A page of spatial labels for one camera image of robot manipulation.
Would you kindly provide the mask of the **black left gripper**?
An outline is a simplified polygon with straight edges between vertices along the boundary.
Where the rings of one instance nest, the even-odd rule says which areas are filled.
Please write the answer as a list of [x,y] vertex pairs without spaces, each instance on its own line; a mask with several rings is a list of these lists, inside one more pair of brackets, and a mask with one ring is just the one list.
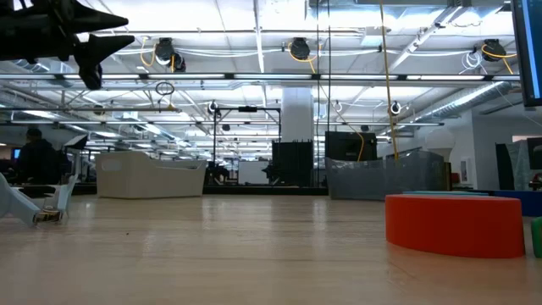
[[133,36],[95,36],[79,43],[75,33],[101,31],[129,24],[121,16],[88,8],[75,0],[24,1],[17,9],[13,1],[1,0],[1,60],[74,56],[79,77],[88,90],[102,88],[103,60],[135,41]]

